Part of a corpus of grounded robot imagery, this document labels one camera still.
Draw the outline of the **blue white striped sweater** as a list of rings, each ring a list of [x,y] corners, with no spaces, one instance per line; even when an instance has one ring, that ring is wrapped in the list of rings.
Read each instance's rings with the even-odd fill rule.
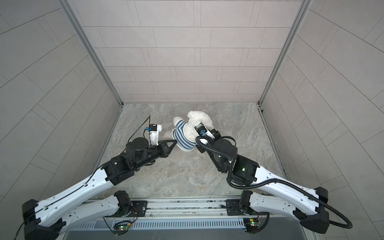
[[[188,140],[185,136],[184,127],[186,124],[187,123],[183,119],[176,117],[176,121],[174,122],[175,128],[172,130],[172,137],[173,140],[177,141],[177,146],[180,150],[191,152],[195,148],[196,143]]]

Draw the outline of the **white teddy bear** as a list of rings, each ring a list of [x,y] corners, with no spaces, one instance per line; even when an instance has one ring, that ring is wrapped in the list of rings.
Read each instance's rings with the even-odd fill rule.
[[[198,136],[197,132],[194,129],[194,126],[197,123],[201,122],[208,128],[214,128],[212,119],[209,117],[208,114],[204,112],[189,111],[187,114],[187,118],[188,118],[187,120],[183,119],[187,123],[186,126],[184,127],[184,134],[187,137],[187,139],[192,142],[196,142],[195,138]],[[167,134],[167,137],[172,137],[172,131],[169,134]]]

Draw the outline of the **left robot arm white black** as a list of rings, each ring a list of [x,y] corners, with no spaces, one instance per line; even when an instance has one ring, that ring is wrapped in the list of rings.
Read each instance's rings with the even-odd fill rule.
[[[166,158],[176,140],[149,145],[146,138],[128,142],[125,151],[97,168],[89,177],[48,199],[29,200],[22,205],[26,240],[55,240],[70,228],[100,217],[138,215],[126,191],[93,203],[85,201],[132,177],[140,168]]]

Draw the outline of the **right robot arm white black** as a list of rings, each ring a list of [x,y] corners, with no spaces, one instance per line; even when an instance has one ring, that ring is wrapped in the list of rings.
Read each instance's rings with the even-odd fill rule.
[[[228,184],[242,190],[240,209],[247,215],[279,212],[298,220],[306,229],[324,234],[329,218],[328,191],[296,185],[238,154],[232,137],[216,130],[197,129],[196,147],[210,156],[218,171],[227,174]]]

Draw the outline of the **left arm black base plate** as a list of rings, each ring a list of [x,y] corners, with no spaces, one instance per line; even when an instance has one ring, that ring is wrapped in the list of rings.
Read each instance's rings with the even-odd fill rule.
[[[122,218],[144,217],[148,207],[148,201],[131,201],[132,206],[124,211]]]

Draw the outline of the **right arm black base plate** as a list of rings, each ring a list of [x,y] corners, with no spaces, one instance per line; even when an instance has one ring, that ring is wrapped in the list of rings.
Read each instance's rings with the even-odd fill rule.
[[[250,216],[253,210],[250,208],[250,203],[241,199],[226,200],[224,205],[228,216]]]

